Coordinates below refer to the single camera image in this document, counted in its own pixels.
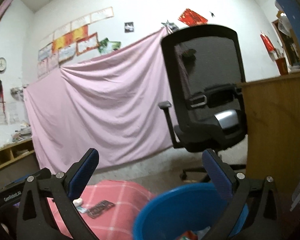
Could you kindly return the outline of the stack of papers on shelf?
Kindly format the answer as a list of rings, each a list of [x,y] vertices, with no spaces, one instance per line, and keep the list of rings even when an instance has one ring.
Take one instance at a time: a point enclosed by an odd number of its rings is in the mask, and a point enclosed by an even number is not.
[[[29,139],[30,137],[32,137],[32,129],[31,125],[26,121],[23,121],[20,124],[20,129],[14,131],[14,133],[12,133],[11,135],[12,142],[19,142],[25,139]]]

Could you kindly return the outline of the blue plastic trash bucket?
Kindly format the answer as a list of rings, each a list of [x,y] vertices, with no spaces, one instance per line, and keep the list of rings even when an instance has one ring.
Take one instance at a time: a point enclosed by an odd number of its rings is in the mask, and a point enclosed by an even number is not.
[[[209,228],[204,239],[232,239],[248,215],[246,184],[230,200],[221,198],[212,183],[177,187],[151,200],[137,216],[134,239],[179,239],[187,232]]]

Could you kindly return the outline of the round wall clock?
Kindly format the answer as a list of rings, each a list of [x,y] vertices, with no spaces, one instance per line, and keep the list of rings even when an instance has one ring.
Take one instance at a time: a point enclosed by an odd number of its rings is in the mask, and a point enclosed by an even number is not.
[[[0,73],[3,73],[6,70],[7,62],[4,57],[0,58]]]

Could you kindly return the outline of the red hanging wall charm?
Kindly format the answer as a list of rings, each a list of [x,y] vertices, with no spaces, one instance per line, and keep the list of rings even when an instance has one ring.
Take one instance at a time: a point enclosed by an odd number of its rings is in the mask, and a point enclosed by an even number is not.
[[[264,33],[264,32],[261,32],[260,33],[260,37],[263,41],[263,44],[267,50],[268,53],[272,53],[275,51],[275,47],[273,46],[271,40],[269,39],[269,37]]]

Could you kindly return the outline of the red framed certificate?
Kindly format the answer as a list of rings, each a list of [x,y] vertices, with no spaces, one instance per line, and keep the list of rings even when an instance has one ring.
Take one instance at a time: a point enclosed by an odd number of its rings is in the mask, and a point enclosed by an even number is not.
[[[87,36],[76,42],[76,55],[79,56],[81,54],[86,53],[87,51],[91,51],[98,47],[99,47],[98,34],[93,33],[92,35]]]

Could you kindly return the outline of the wooden wall shelf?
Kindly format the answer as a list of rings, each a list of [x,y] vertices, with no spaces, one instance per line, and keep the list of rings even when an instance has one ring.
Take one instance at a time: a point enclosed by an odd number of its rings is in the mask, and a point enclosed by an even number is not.
[[[0,170],[34,153],[31,138],[5,145],[0,148]]]

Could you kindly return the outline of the black mesh office chair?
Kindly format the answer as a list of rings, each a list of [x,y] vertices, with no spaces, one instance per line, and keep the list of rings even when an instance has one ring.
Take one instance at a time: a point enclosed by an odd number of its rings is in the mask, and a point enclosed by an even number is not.
[[[221,152],[243,141],[245,73],[237,33],[215,24],[188,27],[164,37],[161,49],[172,100],[158,106],[173,147]]]

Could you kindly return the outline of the pink checkered table cloth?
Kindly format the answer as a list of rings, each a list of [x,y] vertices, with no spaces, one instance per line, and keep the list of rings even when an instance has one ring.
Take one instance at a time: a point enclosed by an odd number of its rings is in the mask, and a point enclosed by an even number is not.
[[[83,208],[89,209],[103,200],[115,206],[97,218],[81,214],[87,225],[99,239],[133,239],[134,220],[155,194],[132,181],[103,180],[88,185],[81,198]]]

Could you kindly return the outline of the pink hanging bedsheet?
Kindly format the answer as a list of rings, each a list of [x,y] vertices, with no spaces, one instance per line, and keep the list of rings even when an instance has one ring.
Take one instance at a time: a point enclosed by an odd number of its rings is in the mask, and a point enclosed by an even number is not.
[[[57,68],[24,92],[41,168],[66,171],[95,148],[99,168],[172,146],[158,104],[171,101],[161,41],[166,28],[107,55]]]

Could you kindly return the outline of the wooden desk panel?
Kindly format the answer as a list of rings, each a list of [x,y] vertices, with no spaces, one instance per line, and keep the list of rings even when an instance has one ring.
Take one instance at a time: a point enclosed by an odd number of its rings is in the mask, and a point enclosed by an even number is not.
[[[240,86],[248,124],[246,175],[273,177],[287,212],[300,179],[300,73]]]

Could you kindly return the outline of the red square wall poster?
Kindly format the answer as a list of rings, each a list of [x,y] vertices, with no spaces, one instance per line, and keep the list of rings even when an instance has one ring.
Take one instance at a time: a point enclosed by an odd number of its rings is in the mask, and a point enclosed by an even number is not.
[[[204,25],[208,23],[208,20],[206,18],[189,8],[183,11],[183,13],[179,16],[178,20],[181,23],[187,25],[188,27]]]

